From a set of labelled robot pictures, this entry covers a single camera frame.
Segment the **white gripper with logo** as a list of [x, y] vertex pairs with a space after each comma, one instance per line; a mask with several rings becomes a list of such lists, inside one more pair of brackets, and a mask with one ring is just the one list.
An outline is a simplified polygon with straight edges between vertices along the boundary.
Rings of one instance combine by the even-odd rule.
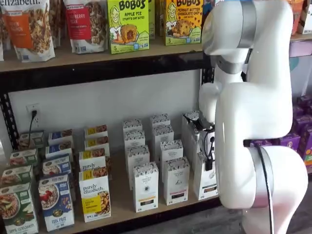
[[202, 124], [200, 121], [192, 122], [193, 138], [199, 144], [200, 149], [206, 155], [205, 170], [210, 171], [213, 168], [214, 143], [215, 143], [215, 125], [208, 123]]

